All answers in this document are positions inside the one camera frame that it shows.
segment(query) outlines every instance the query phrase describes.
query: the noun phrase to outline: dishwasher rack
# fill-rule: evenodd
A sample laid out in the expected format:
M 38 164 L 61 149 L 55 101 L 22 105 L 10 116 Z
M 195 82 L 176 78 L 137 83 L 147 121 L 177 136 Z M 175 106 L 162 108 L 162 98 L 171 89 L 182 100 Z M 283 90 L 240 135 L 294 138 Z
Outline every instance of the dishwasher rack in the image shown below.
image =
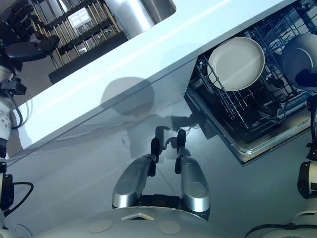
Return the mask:
M 229 121 L 237 121 L 247 131 L 258 133 L 281 123 L 288 111 L 293 112 L 295 107 L 305 105 L 309 93 L 294 88 L 284 77 L 280 56 L 293 37 L 308 32 L 317 34 L 316 0 L 297 1 L 238 35 L 257 41 L 265 54 L 264 70 L 248 88 L 235 92 L 225 91 L 208 62 L 211 52 L 198 58 L 193 75 L 201 79 L 207 91 L 221 101 Z M 214 75 L 215 81 L 210 80 L 207 68 Z M 275 80 L 282 80 L 284 85 L 275 87 Z

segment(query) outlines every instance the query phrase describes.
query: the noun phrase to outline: sink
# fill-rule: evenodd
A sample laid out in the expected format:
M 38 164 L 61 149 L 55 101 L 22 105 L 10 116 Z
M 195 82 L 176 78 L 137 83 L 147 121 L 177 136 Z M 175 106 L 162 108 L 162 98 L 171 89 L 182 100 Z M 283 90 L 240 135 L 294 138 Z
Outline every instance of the sink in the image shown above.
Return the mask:
M 106 0 L 119 27 L 131 39 L 173 15 L 171 0 Z

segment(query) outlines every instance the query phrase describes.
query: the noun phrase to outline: metal rod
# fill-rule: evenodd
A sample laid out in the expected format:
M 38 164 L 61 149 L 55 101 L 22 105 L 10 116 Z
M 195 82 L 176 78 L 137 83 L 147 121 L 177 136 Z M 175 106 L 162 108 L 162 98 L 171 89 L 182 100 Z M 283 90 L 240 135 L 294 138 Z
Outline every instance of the metal rod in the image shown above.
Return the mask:
M 57 0 L 57 4 L 58 4 L 59 8 L 61 9 L 62 13 L 65 14 L 65 11 L 64 11 L 62 5 L 60 4 L 59 0 Z M 69 28 L 70 28 L 71 31 L 72 31 L 72 34 L 73 34 L 73 36 L 74 36 L 74 39 L 76 39 L 76 33 L 75 33 L 73 27 L 71 26 L 68 17 L 66 18 L 66 22 L 67 22 Z M 67 31 L 67 33 L 68 33 L 70 39 L 72 39 L 72 37 L 70 36 L 70 34 L 69 34 L 69 32 L 68 32 L 67 27 L 66 27 L 65 25 L 64 25 L 64 27 L 66 28 L 66 31 Z M 85 46 L 85 48 L 86 48 L 86 51 L 88 51 L 88 45 L 86 44 L 86 42 L 85 42 L 82 38 L 80 38 L 80 39 L 81 39 L 82 43 L 84 44 L 84 46 Z M 77 54 L 80 55 L 80 53 L 79 53 L 77 47 L 75 47 L 75 50 L 76 50 Z
M 88 28 L 88 31 L 91 32 L 91 31 L 90 31 L 90 26 L 89 26 L 89 24 L 86 23 L 85 26 Z M 90 33 L 90 34 L 91 34 L 91 36 L 92 36 L 93 41 L 94 41 L 95 44 L 97 45 L 98 43 L 97 43 L 97 41 L 96 41 L 96 38 L 94 37 L 94 35 L 93 35 L 92 33 Z
M 66 27 L 65 23 L 64 23 L 64 22 L 62 22 L 62 24 L 63 24 L 63 26 L 64 26 L 64 28 L 65 28 L 65 30 L 66 30 L 66 32 L 67 32 L 67 34 L 68 34 L 69 40 L 71 41 L 71 35 L 70 35 L 70 33 L 69 33 L 69 31 L 68 31 L 68 29 L 67 29 L 67 27 Z M 79 51 L 78 51 L 78 49 L 77 49 L 76 45 L 75 45 L 73 42 L 72 42 L 72 45 L 73 45 L 73 47 L 74 47 L 74 49 L 75 49 L 75 51 L 76 51 L 77 55 L 80 55 L 80 53 L 79 53 Z
M 34 31 L 38 31 L 39 30 L 41 32 L 41 34 L 43 35 L 43 32 L 42 32 L 41 28 L 37 28 L 36 25 L 35 25 L 35 22 L 33 20 L 31 20 L 31 25 L 32 25 Z M 52 59 L 52 62 L 54 64 L 55 68 L 58 69 L 58 64 L 57 64 L 54 56 L 52 54 L 50 54 L 50 57 Z
M 37 5 L 39 6 L 39 9 L 40 9 L 41 14 L 43 15 L 43 19 L 44 19 L 44 21 L 45 21 L 45 24 L 48 24 L 49 22 L 48 22 L 47 18 L 45 17 L 45 14 L 44 14 L 44 12 L 43 12 L 43 9 L 42 9 L 42 7 L 41 7 L 39 1 L 36 0 L 36 3 L 37 3 Z M 56 49 L 56 52 L 57 52 L 57 55 L 58 55 L 58 57 L 59 57 L 59 59 L 60 59 L 60 62 L 61 62 L 62 64 L 65 64 L 65 62 L 64 62 L 62 56 L 60 55 L 58 49 Z
M 59 33 L 58 33 L 58 31 L 57 31 L 56 27 L 54 26 L 53 28 L 54 28 L 54 30 L 55 30 L 55 32 L 56 32 L 56 34 L 57 34 L 57 36 L 60 38 L 61 43 L 64 45 L 64 43 L 63 43 L 63 41 L 62 41 L 62 39 L 61 39 L 61 37 L 60 37 L 60 35 L 59 35 Z M 70 58 L 70 56 L 69 56 L 69 54 L 68 54 L 68 52 L 67 52 L 67 51 L 65 51 L 65 54 L 66 54 L 66 56 L 67 56 L 68 60 L 69 60 L 69 61 L 71 61 L 71 58 Z
M 46 0 L 46 3 L 47 3 L 47 5 L 48 5 L 48 7 L 49 7 L 49 9 L 50 9 L 50 11 L 51 11 L 53 17 L 54 17 L 54 20 L 56 20 L 57 17 L 56 17 L 55 12 L 54 12 L 54 10 L 53 10 L 51 4 L 50 4 L 50 1 L 49 1 L 49 0 Z M 63 35 L 63 37 L 64 37 L 64 39 L 65 39 L 65 42 L 66 42 L 66 44 L 67 44 L 67 43 L 68 43 L 68 40 L 67 40 L 67 38 L 66 38 L 66 36 L 65 36 L 65 34 L 64 34 L 64 31 L 62 30 L 62 28 L 60 27 L 59 24 L 57 24 L 57 27 L 59 28 L 59 30 L 60 30 L 61 34 Z M 65 53 L 66 53 L 66 56 L 67 56 L 68 60 L 71 61 L 71 58 L 70 58 L 68 52 L 66 51 Z
M 46 35 L 47 37 L 49 37 L 49 36 L 52 35 L 52 33 L 49 32 L 49 31 L 46 31 L 45 28 L 43 28 L 43 30 L 44 30 L 45 35 Z M 64 65 L 64 64 L 65 64 L 65 63 L 64 63 L 64 60 L 63 60 L 63 58 L 61 57 L 61 55 L 60 55 L 58 49 L 56 49 L 55 51 L 56 51 L 56 53 L 57 53 L 57 56 L 58 56 L 58 58 L 59 58 L 60 63 L 61 63 L 62 65 Z
M 116 28 L 117 32 L 120 32 L 120 28 L 118 27 L 117 23 L 115 22 L 110 10 L 108 9 L 107 5 L 105 3 L 103 3 L 104 7 L 105 7 L 105 10 L 110 18 L 110 20 L 112 21 L 114 27 Z
M 94 7 L 94 9 L 95 9 L 95 11 L 96 11 L 96 13 L 97 13 L 99 19 L 100 19 L 100 23 L 101 23 L 101 22 L 103 21 L 103 19 L 101 18 L 101 16 L 100 16 L 100 14 L 99 14 L 99 12 L 98 12 L 98 10 L 97 10 L 95 4 L 92 3 L 92 5 L 93 5 L 93 7 Z M 103 31 L 102 29 L 100 29 L 100 32 L 102 33 L 102 35 L 104 36 L 104 38 L 107 39 L 107 37 L 106 37 L 106 35 L 105 35 L 105 33 L 104 33 L 104 31 Z
M 96 16 L 95 16 L 94 12 L 91 10 L 91 7 L 90 7 L 89 5 L 88 5 L 88 9 L 89 9 L 91 15 L 93 16 L 93 19 L 95 20 L 96 25 L 98 25 L 99 23 L 98 23 L 98 21 L 97 21 L 97 19 L 96 19 Z M 105 34 L 104 34 L 104 32 L 102 31 L 102 29 L 100 29 L 100 32 L 101 32 L 102 35 L 105 37 L 105 39 L 107 39 L 106 36 L 105 36 Z
M 36 0 L 36 3 L 37 3 L 37 5 L 38 5 L 38 6 L 39 6 L 39 8 L 40 8 L 40 12 L 41 12 L 41 14 L 43 15 L 43 19 L 44 19 L 44 21 L 45 21 L 45 24 L 48 24 L 49 22 L 48 22 L 47 18 L 45 17 L 45 14 L 44 14 L 44 12 L 43 12 L 43 9 L 42 9 L 42 7 L 41 7 L 41 5 L 40 5 L 39 1 L 38 1 L 38 0 Z M 56 35 L 59 37 L 60 42 L 61 42 L 62 44 L 64 44 L 64 43 L 63 43 L 63 41 L 62 41 L 62 38 L 59 36 L 59 34 L 58 34 L 58 32 L 57 32 L 57 30 L 56 30 L 55 26 L 54 26 L 53 28 L 54 28 L 54 30 L 55 30 L 55 32 L 56 32 Z M 68 52 L 65 52 L 65 53 L 66 53 L 67 58 L 68 58 L 68 59 L 69 59 L 69 61 L 70 61 L 71 59 L 70 59 L 70 57 L 69 57 Z
M 104 11 L 103 7 L 101 6 L 101 4 L 100 4 L 99 0 L 97 0 L 97 3 L 98 3 L 98 6 L 99 6 L 99 8 L 100 8 L 101 12 L 102 12 L 102 13 L 103 13 L 103 15 L 105 16 L 105 18 L 106 18 L 106 19 L 108 19 L 108 17 L 107 17 L 107 15 L 106 15 L 106 13 L 105 13 L 105 11 Z
M 71 8 L 74 8 L 72 1 L 71 1 L 71 0 L 67 0 L 67 1 L 68 1 L 69 5 L 71 6 Z M 92 12 L 91 12 L 91 14 L 92 14 L 92 16 L 93 16 L 94 20 L 96 21 L 96 24 L 98 24 L 98 22 L 97 22 L 97 20 L 96 20 L 95 15 L 94 15 Z M 97 45 L 97 41 L 96 41 L 96 39 L 95 39 L 94 34 L 92 34 L 92 32 L 91 32 L 90 28 L 88 28 L 88 29 L 89 29 L 89 32 L 90 32 L 91 37 L 93 38 L 94 42 L 95 42 L 95 43 L 96 43 L 96 45 Z

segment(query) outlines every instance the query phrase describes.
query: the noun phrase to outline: countertop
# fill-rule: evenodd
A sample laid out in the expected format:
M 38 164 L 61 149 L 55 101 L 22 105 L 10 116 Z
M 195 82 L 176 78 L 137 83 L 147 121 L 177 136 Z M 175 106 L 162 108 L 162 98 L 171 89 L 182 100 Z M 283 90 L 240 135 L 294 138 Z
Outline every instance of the countertop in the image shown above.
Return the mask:
M 293 1 L 173 0 L 175 14 L 21 105 L 26 121 L 11 135 L 9 157 L 32 153 Z M 105 94 L 127 78 L 138 80 Z

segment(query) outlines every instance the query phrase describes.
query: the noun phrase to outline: dishwasher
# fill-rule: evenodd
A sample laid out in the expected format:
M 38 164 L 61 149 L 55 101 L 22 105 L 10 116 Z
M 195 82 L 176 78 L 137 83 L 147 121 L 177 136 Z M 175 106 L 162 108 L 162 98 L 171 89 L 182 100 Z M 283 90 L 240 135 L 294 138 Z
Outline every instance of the dishwasher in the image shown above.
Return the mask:
M 292 86 L 281 67 L 285 45 L 309 32 L 317 34 L 316 0 L 296 1 L 233 36 L 255 40 L 265 54 L 261 76 L 240 91 L 229 92 L 214 85 L 219 78 L 209 57 L 217 46 L 198 57 L 185 98 L 207 118 L 242 165 L 309 130 L 306 100 L 315 92 Z M 275 87 L 275 80 L 283 80 L 284 86 Z

